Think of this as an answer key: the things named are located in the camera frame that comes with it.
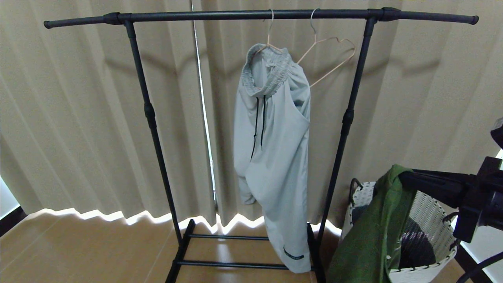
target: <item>clothing rack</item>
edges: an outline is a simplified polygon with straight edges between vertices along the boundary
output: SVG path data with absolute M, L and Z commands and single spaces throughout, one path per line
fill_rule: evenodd
M 478 16 L 463 16 L 463 15 L 452 15 L 452 14 L 438 14 L 438 13 L 423 13 L 423 12 L 405 12 L 395 8 L 382 8 L 382 9 L 366 9 L 366 10 L 276 10 L 274 14 L 271 10 L 265 11 L 207 11 L 207 12 L 167 12 L 167 13 L 109 13 L 99 17 L 87 17 L 87 18 L 76 18 L 76 19 L 66 19 L 57 21 L 44 21 L 44 26 L 47 29 L 55 27 L 66 27 L 66 26 L 79 26 L 79 25 L 89 25 L 89 24 L 110 24 L 110 25 L 124 25 L 126 27 L 127 35 L 131 44 L 131 49 L 133 51 L 133 58 L 136 65 L 136 71 L 138 73 L 138 79 L 140 82 L 141 93 L 144 100 L 144 111 L 147 118 L 148 126 L 152 134 L 152 139 L 154 142 L 155 152 L 157 155 L 157 161 L 159 163 L 159 168 L 162 176 L 162 181 L 164 183 L 164 189 L 166 191 L 166 196 L 170 210 L 172 213 L 173 224 L 175 226 L 175 233 L 178 240 L 178 252 L 171 265 L 170 272 L 166 278 L 166 282 L 175 282 L 182 265 L 198 265 L 198 266 L 217 266 L 217 267 L 238 267 L 238 268 L 265 268 L 265 269 L 287 269 L 286 266 L 282 264 L 270 264 L 270 263 L 238 263 L 238 262 L 219 262 L 219 261 L 202 261 L 202 260 L 185 260 L 185 252 L 189 246 L 191 238 L 210 238 L 210 239 L 232 239 L 232 240 L 268 240 L 267 237 L 249 237 L 249 236 L 220 236 L 220 235 L 201 235 L 194 234 L 195 222 L 193 219 L 190 220 L 187 229 L 182 234 L 180 232 L 180 227 L 177 219 L 177 213 L 175 210 L 175 203 L 173 202 L 173 196 L 171 194 L 170 183 L 168 180 L 166 167 L 164 165 L 164 157 L 162 155 L 162 150 L 159 141 L 159 135 L 157 133 L 157 125 L 155 122 L 155 111 L 150 98 L 148 95 L 147 84 L 145 82 L 145 75 L 143 73 L 143 67 L 140 58 L 140 52 L 138 50 L 138 43 L 136 41 L 136 33 L 134 30 L 135 22 L 156 22 L 156 21 L 209 21 L 209 20 L 262 20 L 271 19 L 274 16 L 275 19 L 365 19 L 366 25 L 363 32 L 363 42 L 358 58 L 358 63 L 356 67 L 355 78 L 353 80 L 353 87 L 351 89 L 351 94 L 349 98 L 348 108 L 344 113 L 341 128 L 341 137 L 339 139 L 339 145 L 337 147 L 336 158 L 333 165 L 333 170 L 330 178 L 330 183 L 327 189 L 325 207 L 323 209 L 323 217 L 321 220 L 321 226 L 319 229 L 317 239 L 314 238 L 311 225 L 307 223 L 307 234 L 308 234 L 308 245 L 311 253 L 312 267 L 311 270 L 315 272 L 316 279 L 319 283 L 325 283 L 324 269 L 321 264 L 319 257 L 319 247 L 321 240 L 323 238 L 323 231 L 325 228 L 325 222 L 328 217 L 328 212 L 330 209 L 331 200 L 333 197 L 333 191 L 335 189 L 337 176 L 339 174 L 339 168 L 341 166 L 341 161 L 343 157 L 344 147 L 346 145 L 346 139 L 348 137 L 351 124 L 354 117 L 354 106 L 356 101 L 356 96 L 358 93 L 358 88 L 360 86 L 360 81 L 362 79 L 363 68 L 365 65 L 365 59 L 367 58 L 367 52 L 369 50 L 370 38 L 372 36 L 372 31 L 374 30 L 374 25 L 377 22 L 388 22 L 395 21 L 399 19 L 408 20 L 425 20 L 425 21 L 437 21 L 437 22 L 453 22 L 453 23 L 466 23 L 475 25 L 478 22 Z

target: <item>green cloth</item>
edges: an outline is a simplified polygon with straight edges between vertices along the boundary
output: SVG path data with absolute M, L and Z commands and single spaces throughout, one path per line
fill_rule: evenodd
M 416 190 L 402 188 L 398 175 L 411 171 L 400 165 L 377 181 L 374 196 L 336 250 L 327 282 L 391 283 L 390 269 L 400 263 L 400 238 L 405 229 Z

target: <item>floor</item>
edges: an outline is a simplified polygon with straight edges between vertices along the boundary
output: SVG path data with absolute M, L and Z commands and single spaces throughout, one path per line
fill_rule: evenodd
M 195 233 L 210 233 L 198 224 Z M 259 225 L 238 223 L 229 235 L 265 235 Z M 327 233 L 323 261 L 337 247 Z M 171 221 L 150 217 L 128 225 L 125 219 L 83 220 L 76 214 L 28 216 L 0 238 L 0 282 L 164 282 L 177 252 Z M 267 241 L 192 239 L 186 259 L 280 263 Z M 463 273 L 455 261 L 435 283 L 455 282 Z M 287 270 L 183 266 L 177 282 L 316 282 L 314 274 Z

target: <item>curtain fold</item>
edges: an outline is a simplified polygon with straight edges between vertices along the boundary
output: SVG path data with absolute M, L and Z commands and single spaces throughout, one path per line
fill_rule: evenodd
M 501 117 L 500 2 L 399 1 L 194 1 L 210 10 L 368 9 L 479 15 L 475 26 L 400 20 L 374 29 L 355 119 L 344 153 L 329 220 L 341 227 L 353 177 L 375 181 L 392 164 L 476 173 L 486 155 L 498 152 L 489 131 Z M 196 25 L 222 222 L 235 213 L 254 219 L 260 206 L 241 204 L 232 158 L 232 127 L 237 84 L 247 50 L 265 43 L 270 20 L 207 21 Z M 311 89 L 308 166 L 309 221 L 318 223 L 347 107 L 364 20 L 313 20 L 318 39 L 338 36 L 357 45 L 357 54 Z M 288 48 L 294 61 L 311 46 L 309 20 L 275 20 L 271 43 Z M 336 41 L 317 45 L 300 64 L 316 81 L 351 54 Z
M 1 173 L 23 209 L 168 213 L 125 28 L 43 21 L 190 11 L 190 1 L 1 6 Z M 135 28 L 179 219 L 215 223 L 193 23 Z

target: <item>black drawstring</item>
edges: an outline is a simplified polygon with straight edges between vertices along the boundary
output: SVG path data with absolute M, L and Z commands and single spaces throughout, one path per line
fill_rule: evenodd
M 259 98 L 256 97 L 257 99 L 257 115 L 255 116 L 255 134 L 253 135 L 253 149 L 251 150 L 251 157 L 250 160 L 253 157 L 253 152 L 255 151 L 255 142 L 257 141 L 257 122 L 259 121 Z
M 262 135 L 260 136 L 260 148 L 262 149 L 262 140 L 264 139 L 264 129 L 266 128 L 266 96 L 264 95 L 264 109 L 262 111 Z

